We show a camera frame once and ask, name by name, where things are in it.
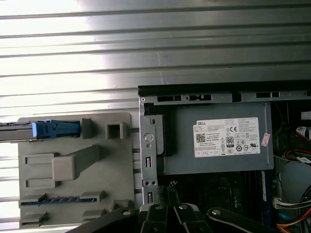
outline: blue latch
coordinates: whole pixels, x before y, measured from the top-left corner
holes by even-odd
[[[33,137],[37,139],[80,136],[79,121],[44,120],[32,122]]]

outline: barcode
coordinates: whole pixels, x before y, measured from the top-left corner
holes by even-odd
[[[196,142],[205,142],[205,133],[197,133]]]

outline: corrugated metal wall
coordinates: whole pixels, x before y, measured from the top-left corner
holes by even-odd
[[[138,85],[306,79],[310,41],[309,0],[2,0],[0,121],[128,111],[138,128]],[[0,149],[8,228],[17,148]]]

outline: power supply label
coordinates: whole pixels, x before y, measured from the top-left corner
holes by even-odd
[[[193,138],[195,157],[260,153],[257,117],[198,120]]]

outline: white connector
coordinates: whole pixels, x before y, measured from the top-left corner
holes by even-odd
[[[281,209],[282,207],[277,204],[278,201],[281,201],[281,198],[272,197],[272,206],[275,209]]]

